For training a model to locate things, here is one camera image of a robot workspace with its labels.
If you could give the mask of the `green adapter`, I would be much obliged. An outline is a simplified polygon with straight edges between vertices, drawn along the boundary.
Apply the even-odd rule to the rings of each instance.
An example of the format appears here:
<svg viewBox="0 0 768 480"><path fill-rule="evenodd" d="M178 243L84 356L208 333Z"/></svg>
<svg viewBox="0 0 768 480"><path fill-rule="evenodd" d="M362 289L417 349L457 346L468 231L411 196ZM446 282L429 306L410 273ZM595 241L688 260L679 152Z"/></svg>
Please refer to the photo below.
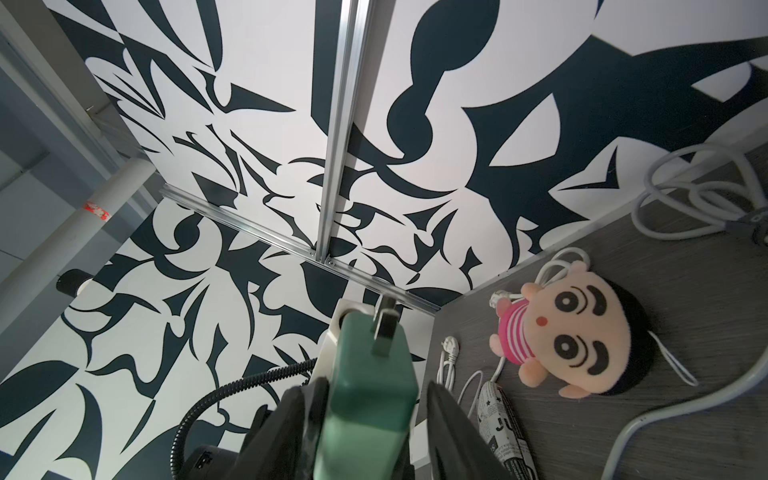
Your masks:
<svg viewBox="0 0 768 480"><path fill-rule="evenodd" d="M328 400L315 450L315 479L406 479L418 381L396 300L340 300L324 334L313 381Z"/></svg>

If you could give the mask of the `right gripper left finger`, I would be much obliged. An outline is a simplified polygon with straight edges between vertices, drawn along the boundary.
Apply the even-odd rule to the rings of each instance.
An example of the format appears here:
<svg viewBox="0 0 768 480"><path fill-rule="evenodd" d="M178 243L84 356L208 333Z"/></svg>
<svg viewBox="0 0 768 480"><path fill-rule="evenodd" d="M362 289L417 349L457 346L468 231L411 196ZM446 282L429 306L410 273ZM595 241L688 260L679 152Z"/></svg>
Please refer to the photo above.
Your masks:
<svg viewBox="0 0 768 480"><path fill-rule="evenodd" d="M320 377L293 387L257 429L229 470L228 479L311 479L329 398Z"/></svg>

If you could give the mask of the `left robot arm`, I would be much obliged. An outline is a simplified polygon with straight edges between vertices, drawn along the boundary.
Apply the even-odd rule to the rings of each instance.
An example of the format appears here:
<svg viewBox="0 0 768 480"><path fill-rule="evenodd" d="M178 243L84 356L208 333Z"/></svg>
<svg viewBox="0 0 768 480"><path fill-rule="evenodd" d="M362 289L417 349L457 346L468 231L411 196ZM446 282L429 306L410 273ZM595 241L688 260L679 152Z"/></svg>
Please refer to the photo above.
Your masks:
<svg viewBox="0 0 768 480"><path fill-rule="evenodd" d="M174 434L169 460L171 478L182 478L183 465L187 459L185 453L187 439L195 428L195 423L206 412L211 410L213 413L217 413L221 403L224 403L224 409L220 412L220 416L224 419L224 428L235 433L247 432L248 428L245 426L244 421L253 420L258 407L277 406L280 402L280 396L266 402L263 402L263 398L255 394L247 394L246 399L243 401L236 400L232 402L229 400L230 397L254 388L270 387L272 383L280 383L293 377L298 377L300 380L305 381L306 376L313 373L317 362L320 362L320 374L322 376L329 376L334 363L342 317L351 311L359 311L373 316L374 310L375 307L373 305L347 299L339 300L333 312L331 323L319 343L318 358L305 359L303 362L292 362L292 358L289 357L289 362L285 366L261 372L253 370L251 375L222 385L198 400L183 416Z"/></svg>

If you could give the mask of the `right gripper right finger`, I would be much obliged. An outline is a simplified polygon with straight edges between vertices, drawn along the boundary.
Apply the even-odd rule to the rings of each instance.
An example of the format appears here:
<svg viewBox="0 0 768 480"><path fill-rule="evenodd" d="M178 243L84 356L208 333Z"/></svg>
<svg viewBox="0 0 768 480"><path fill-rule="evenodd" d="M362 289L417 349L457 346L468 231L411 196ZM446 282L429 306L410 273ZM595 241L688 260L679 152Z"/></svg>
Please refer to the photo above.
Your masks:
<svg viewBox="0 0 768 480"><path fill-rule="evenodd" d="M426 413L433 479L510 478L444 386L428 384Z"/></svg>

